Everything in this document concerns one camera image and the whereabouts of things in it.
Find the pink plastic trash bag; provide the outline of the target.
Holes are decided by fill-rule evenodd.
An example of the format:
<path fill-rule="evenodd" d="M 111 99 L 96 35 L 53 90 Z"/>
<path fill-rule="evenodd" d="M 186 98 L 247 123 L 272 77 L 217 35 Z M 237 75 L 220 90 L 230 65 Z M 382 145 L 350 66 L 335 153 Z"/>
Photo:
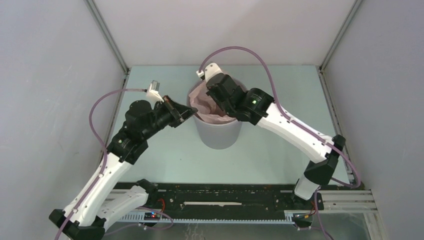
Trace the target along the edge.
<path fill-rule="evenodd" d="M 197 109 L 196 116 L 208 124 L 222 125 L 236 121 L 228 116 L 215 101 L 207 95 L 207 87 L 204 81 L 198 81 L 188 93 L 188 103 Z"/>

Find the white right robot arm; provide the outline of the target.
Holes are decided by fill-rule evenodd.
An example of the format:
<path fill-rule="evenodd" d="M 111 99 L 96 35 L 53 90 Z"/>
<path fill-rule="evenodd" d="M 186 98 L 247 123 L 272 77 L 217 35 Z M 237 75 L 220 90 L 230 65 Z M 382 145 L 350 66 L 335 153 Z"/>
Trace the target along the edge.
<path fill-rule="evenodd" d="M 314 192 L 333 177 L 345 139 L 319 135 L 296 118 L 283 116 L 275 99 L 259 88 L 243 90 L 228 74 L 205 78 L 207 95 L 229 117 L 269 130 L 288 141 L 309 157 L 309 163 L 296 182 L 291 204 L 304 209 Z"/>

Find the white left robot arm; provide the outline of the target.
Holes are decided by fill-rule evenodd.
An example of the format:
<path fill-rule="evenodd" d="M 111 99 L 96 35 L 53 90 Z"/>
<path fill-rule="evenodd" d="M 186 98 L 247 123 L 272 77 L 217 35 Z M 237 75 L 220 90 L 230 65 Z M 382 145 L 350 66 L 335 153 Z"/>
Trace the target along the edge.
<path fill-rule="evenodd" d="M 176 128 L 198 110 L 179 104 L 165 95 L 152 106 L 146 100 L 134 101 L 125 121 L 106 148 L 105 158 L 78 196 L 64 209 L 55 209 L 49 219 L 59 234 L 71 240 L 100 240 L 107 229 L 131 210 L 153 208 L 158 202 L 157 188 L 139 180 L 128 193 L 104 204 L 120 178 L 148 148 L 148 139 L 165 127 Z"/>

